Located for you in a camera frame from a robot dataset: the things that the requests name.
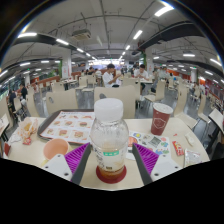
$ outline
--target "lid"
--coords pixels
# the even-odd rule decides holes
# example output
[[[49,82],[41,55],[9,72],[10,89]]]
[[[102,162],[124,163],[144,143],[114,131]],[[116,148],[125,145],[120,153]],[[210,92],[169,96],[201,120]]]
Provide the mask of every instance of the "lid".
[[[154,104],[154,109],[164,113],[164,114],[172,114],[173,113],[173,108],[167,106],[166,104],[162,104],[162,103],[155,103]]]
[[[123,102],[114,98],[105,98],[95,102],[95,116],[102,122],[118,121],[123,117]]]

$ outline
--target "menu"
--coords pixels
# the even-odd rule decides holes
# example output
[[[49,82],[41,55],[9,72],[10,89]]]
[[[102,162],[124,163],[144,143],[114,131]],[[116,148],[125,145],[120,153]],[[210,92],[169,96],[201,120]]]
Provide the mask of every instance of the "menu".
[[[63,138],[67,142],[86,144],[90,142],[90,130],[95,119],[94,112],[63,112],[40,134],[44,138]]]

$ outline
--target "white bottle cap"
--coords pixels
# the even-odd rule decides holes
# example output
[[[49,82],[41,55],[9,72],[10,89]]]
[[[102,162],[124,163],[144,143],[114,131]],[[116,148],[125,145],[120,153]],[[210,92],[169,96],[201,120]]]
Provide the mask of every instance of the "white bottle cap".
[[[102,122],[118,121],[123,117],[123,102],[114,98],[97,100],[94,112],[96,119]]]

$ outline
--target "tray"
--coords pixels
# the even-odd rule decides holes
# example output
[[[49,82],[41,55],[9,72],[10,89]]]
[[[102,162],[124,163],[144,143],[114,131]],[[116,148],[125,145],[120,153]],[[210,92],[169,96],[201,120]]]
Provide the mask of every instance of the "tray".
[[[54,121],[54,119],[60,114],[61,111],[64,111],[64,112],[94,112],[93,109],[74,109],[74,110],[59,110],[59,111],[56,111],[55,113],[51,114],[49,117],[46,118],[46,120],[39,125],[39,128],[37,130],[37,136],[43,140],[51,140],[50,138],[45,138],[45,137],[42,137],[40,134],[51,124],[51,122]],[[82,144],[78,144],[78,143],[72,143],[72,142],[69,142],[69,144],[71,145],[82,145]]]

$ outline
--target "plastic bottle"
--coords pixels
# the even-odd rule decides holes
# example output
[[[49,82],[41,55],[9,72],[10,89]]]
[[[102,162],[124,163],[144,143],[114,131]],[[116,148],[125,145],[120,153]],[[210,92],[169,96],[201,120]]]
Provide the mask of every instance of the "plastic bottle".
[[[94,105],[95,121],[90,138],[98,168],[103,178],[115,180],[122,175],[126,158],[129,130],[123,117],[121,100],[106,98]]]

